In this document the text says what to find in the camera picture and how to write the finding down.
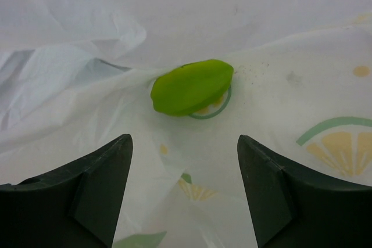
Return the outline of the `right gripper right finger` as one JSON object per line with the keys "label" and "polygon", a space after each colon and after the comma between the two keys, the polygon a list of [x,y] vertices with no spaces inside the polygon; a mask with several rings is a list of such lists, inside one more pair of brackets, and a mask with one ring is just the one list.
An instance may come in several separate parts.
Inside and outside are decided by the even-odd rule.
{"label": "right gripper right finger", "polygon": [[371,247],[371,187],[312,170],[246,135],[237,152],[259,247]]}

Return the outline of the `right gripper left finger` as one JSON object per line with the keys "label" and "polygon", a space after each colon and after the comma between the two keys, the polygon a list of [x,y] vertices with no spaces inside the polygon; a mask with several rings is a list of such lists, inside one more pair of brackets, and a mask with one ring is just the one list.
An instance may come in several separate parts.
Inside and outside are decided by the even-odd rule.
{"label": "right gripper left finger", "polygon": [[1,185],[1,247],[112,247],[133,154],[123,134],[98,150]]}

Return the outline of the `white plastic bag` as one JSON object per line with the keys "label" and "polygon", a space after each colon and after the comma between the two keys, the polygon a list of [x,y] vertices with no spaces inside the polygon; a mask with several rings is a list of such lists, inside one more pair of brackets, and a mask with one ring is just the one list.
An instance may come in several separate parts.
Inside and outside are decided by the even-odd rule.
{"label": "white plastic bag", "polygon": [[[210,59],[234,68],[217,101],[153,109],[157,78]],[[1,182],[121,134],[113,247],[257,247],[241,135],[371,185],[371,0],[1,0]]]}

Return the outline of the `green fake fruit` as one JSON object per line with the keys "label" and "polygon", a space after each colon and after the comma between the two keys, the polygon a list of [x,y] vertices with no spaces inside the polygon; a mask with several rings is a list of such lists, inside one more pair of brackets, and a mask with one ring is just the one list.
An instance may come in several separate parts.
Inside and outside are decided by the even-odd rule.
{"label": "green fake fruit", "polygon": [[157,78],[151,89],[153,109],[187,116],[214,103],[230,87],[232,65],[217,59],[180,66]]}

